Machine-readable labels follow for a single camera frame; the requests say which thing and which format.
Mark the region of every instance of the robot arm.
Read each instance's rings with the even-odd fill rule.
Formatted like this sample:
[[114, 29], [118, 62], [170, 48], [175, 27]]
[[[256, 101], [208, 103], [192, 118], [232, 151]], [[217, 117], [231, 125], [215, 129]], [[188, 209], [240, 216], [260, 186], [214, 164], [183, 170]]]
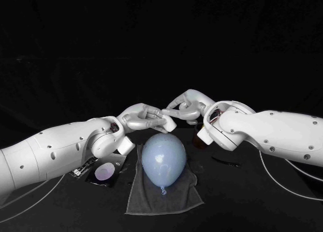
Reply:
[[152, 127], [167, 133], [176, 124], [157, 108], [140, 103], [118, 117], [92, 118], [40, 131], [0, 150], [0, 196], [66, 174], [92, 156], [102, 158], [115, 150], [127, 155], [134, 144], [126, 134]]
[[[196, 100], [196, 105], [206, 99], [195, 90], [185, 93], [183, 99], [188, 95], [191, 99], [201, 99]], [[193, 109], [189, 110], [191, 103], [186, 103], [186, 111], [172, 109], [176, 103], [182, 103], [179, 99], [182, 98], [173, 100], [162, 112], [188, 119], [186, 115], [193, 112]], [[215, 141], [225, 150], [234, 151], [241, 142], [248, 141], [263, 153], [323, 167], [323, 118], [280, 111], [256, 113], [238, 101], [219, 101], [205, 105], [204, 128], [198, 136], [208, 145]]]

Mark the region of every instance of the black table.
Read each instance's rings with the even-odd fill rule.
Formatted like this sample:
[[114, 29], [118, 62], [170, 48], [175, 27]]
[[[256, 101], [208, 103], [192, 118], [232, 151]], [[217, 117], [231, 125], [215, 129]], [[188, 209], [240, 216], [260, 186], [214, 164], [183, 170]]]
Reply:
[[[156, 130], [128, 134], [143, 144]], [[323, 205], [297, 197], [279, 187], [266, 173], [256, 147], [243, 142], [234, 152], [215, 143], [199, 150], [192, 145], [193, 129], [175, 129], [183, 142], [189, 165], [198, 176], [196, 190], [205, 204], [176, 215], [126, 215], [137, 150], [128, 154], [113, 188], [75, 180], [66, 174], [43, 201], [20, 216], [0, 224], [0, 231], [323, 231]], [[211, 156], [241, 163], [241, 168], [217, 162]], [[295, 192], [315, 197], [287, 162], [263, 154], [277, 181]], [[25, 210], [48, 193], [61, 177], [46, 183], [23, 200], [0, 211], [0, 220]], [[38, 184], [13, 192], [22, 195]]]

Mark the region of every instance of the wire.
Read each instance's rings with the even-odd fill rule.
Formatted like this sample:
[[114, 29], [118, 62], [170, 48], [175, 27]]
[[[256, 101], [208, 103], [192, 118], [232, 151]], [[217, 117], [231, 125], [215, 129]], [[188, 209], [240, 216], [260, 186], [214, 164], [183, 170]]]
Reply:
[[264, 165], [264, 169], [266, 169], [267, 174], [270, 175], [271, 179], [276, 181], [276, 183], [280, 185], [280, 187], [282, 187], [283, 189], [286, 189], [289, 192], [292, 192], [293, 194], [296, 194], [296, 195], [300, 196], [300, 197], [305, 197], [305, 198], [312, 199], [312, 200], [323, 201], [323, 199], [303, 196], [303, 195], [297, 194], [296, 192], [293, 192], [292, 190], [289, 190], [289, 189], [277, 182], [277, 180], [273, 178], [271, 173], [269, 172], [269, 170], [267, 170], [267, 168], [266, 168], [263, 156], [261, 156], [261, 162], [263, 162], [263, 165]]
[[25, 193], [22, 196], [19, 196], [13, 201], [10, 201], [7, 204], [4, 204], [3, 206], [0, 206], [0, 210], [1, 210], [6, 206], [9, 206], [13, 202], [16, 202], [19, 199], [22, 199], [29, 193], [32, 193], [42, 185], [45, 185], [46, 182], [49, 182], [49, 180], [45, 181], [45, 182], [43, 182], [36, 188], [33, 188], [27, 193]]
[[310, 174], [308, 174], [287, 159], [284, 159], [289, 164], [305, 174], [308, 175], [309, 177], [312, 177], [313, 179], [319, 180], [319, 181], [323, 181], [322, 179], [319, 179], [318, 177], [312, 176]]
[[52, 190], [48, 192], [48, 194], [42, 197], [42, 199], [27, 208], [25, 209], [19, 214], [16, 214], [13, 217], [7, 218], [6, 220], [0, 221], [0, 223], [6, 222], [7, 220], [13, 219], [14, 217], [17, 217], [20, 214], [23, 214], [29, 209], [32, 209], [35, 207], [35, 205], [46, 198], [46, 196], [51, 194], [51, 192], [53, 191], [55, 187], [52, 188]]

